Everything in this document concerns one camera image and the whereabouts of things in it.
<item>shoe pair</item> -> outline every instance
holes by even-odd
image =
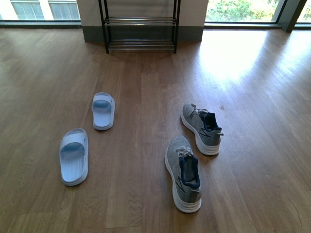
[[[220,136],[214,113],[186,104],[181,115],[182,122],[195,134],[195,142],[202,154],[219,153]],[[165,165],[173,181],[173,200],[185,213],[193,213],[201,207],[201,184],[198,159],[193,155],[190,143],[184,136],[175,137],[165,153]]]
[[[108,130],[113,125],[115,101],[105,93],[94,95],[92,103],[93,127]],[[88,137],[84,129],[70,130],[59,147],[60,168],[63,183],[67,186],[80,184],[88,173]]]

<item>sneaker sole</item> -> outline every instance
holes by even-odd
[[[174,175],[173,172],[171,170],[171,167],[169,165],[169,161],[167,159],[167,150],[166,149],[166,153],[165,153],[165,166],[166,169],[169,171],[171,177],[172,177],[172,182],[173,182],[173,200],[174,203],[177,207],[178,210],[184,212],[184,213],[193,213],[196,212],[200,209],[201,204],[202,204],[202,200],[199,199],[197,202],[195,203],[188,203],[188,202],[184,202],[183,200],[180,199],[180,197],[178,196],[177,193],[177,188],[176,188],[176,184],[175,184],[175,180],[174,180]]]
[[[202,141],[199,133],[196,131],[195,128],[193,128],[187,121],[186,119],[184,118],[184,115],[181,114],[181,120],[182,122],[184,123],[184,125],[190,129],[194,135],[195,135],[195,143],[199,149],[199,151],[202,153],[202,154],[205,154],[205,155],[216,155],[216,154],[219,154],[219,150],[220,150],[220,145],[217,145],[217,146],[207,146],[204,144],[204,142]]]

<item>shoelace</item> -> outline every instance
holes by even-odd
[[[184,157],[185,158],[187,156],[190,156],[190,157],[193,156],[192,150],[188,146],[177,148],[176,152],[177,152],[179,157]]]
[[[195,104],[191,104],[191,106],[193,107],[193,112],[190,114],[191,118],[193,117],[193,115],[199,115],[200,113],[208,113],[207,109],[199,109],[196,107]]]

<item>baseboard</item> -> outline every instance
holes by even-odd
[[[102,42],[102,27],[82,26],[86,42]],[[130,26],[110,27],[111,39],[170,39],[172,27],[168,26]],[[178,41],[201,41],[204,27],[179,26]]]

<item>white slide sandal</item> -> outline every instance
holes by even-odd
[[[63,183],[74,186],[87,176],[88,138],[81,129],[73,129],[65,134],[59,147],[60,168]]]
[[[108,130],[113,125],[116,104],[105,92],[94,95],[92,103],[93,126],[96,130]]]

